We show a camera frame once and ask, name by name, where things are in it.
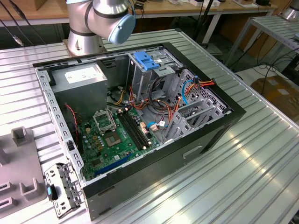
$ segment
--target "blue cable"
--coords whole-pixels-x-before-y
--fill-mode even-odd
[[[150,126],[152,126],[154,124],[155,124],[155,122],[150,122],[150,123],[148,123],[148,125],[146,125],[146,127],[149,128]]]
[[[183,101],[184,101],[185,104],[188,104],[188,103],[187,103],[187,100],[186,100],[186,98],[185,98],[185,85],[186,85],[187,83],[192,83],[192,82],[193,82],[193,80],[187,80],[187,81],[183,84],[183,87],[182,87],[182,98],[183,98]]]

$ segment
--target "slotted aluminum surface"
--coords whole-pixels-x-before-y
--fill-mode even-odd
[[[292,50],[299,48],[299,41],[294,38],[299,33],[299,21],[290,22],[280,16],[263,16],[254,17],[250,22]]]
[[[299,129],[176,30],[132,35],[108,50],[171,42],[247,113],[216,146],[94,223],[288,223],[299,209]],[[68,57],[63,44],[0,51],[0,134],[34,131],[43,171],[65,162],[31,63]],[[84,207],[57,220],[47,199],[1,223],[90,223]]]

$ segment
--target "green motherboard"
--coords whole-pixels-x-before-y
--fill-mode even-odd
[[[141,120],[136,110],[129,110],[128,115],[136,121],[135,125],[141,131],[142,128],[137,122]],[[112,118],[116,125],[114,131],[108,130],[100,133],[94,119],[78,126],[82,135],[83,175],[88,181],[99,175],[101,171],[107,172],[110,168],[119,166],[159,146],[154,136],[151,134],[146,136],[142,133],[151,144],[146,149],[138,149],[119,120],[118,114],[112,113]],[[100,129],[110,123],[107,116],[99,116],[96,121]]]

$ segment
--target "blue pcie slot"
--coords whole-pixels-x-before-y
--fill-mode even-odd
[[[110,165],[108,165],[108,166],[106,166],[102,169],[99,169],[99,170],[95,171],[94,175],[96,176],[96,175],[99,175],[99,174],[103,174],[103,173],[105,173],[105,172],[107,172],[111,169],[114,169],[115,167],[117,167],[117,166],[125,163],[126,161],[128,161],[128,157],[130,157],[131,155],[132,154],[127,155],[126,157],[122,158],[121,160],[118,160],[118,161],[116,161],[116,162],[114,162],[114,163],[112,163],[112,164],[110,164]]]

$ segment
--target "expansion slot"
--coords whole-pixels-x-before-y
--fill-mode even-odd
[[[127,112],[120,113],[118,118],[126,131],[128,132],[129,136],[135,143],[138,150],[142,150],[145,147],[149,146],[148,140],[142,134],[142,132],[138,129],[133,119],[128,115]]]
[[[104,167],[102,169],[99,169],[99,170],[95,171],[94,172],[94,176],[103,174],[103,173],[105,173],[105,172],[107,172],[107,171],[109,171],[111,169],[114,169],[115,167],[117,167],[117,166],[119,166],[119,165],[127,162],[128,161],[128,157],[130,157],[131,155],[132,154],[127,155],[126,157],[122,158],[121,160],[118,160],[118,161],[116,161],[116,162],[114,162],[114,163],[112,163],[112,164],[110,164],[110,165],[108,165],[108,166],[106,166],[106,167]]]

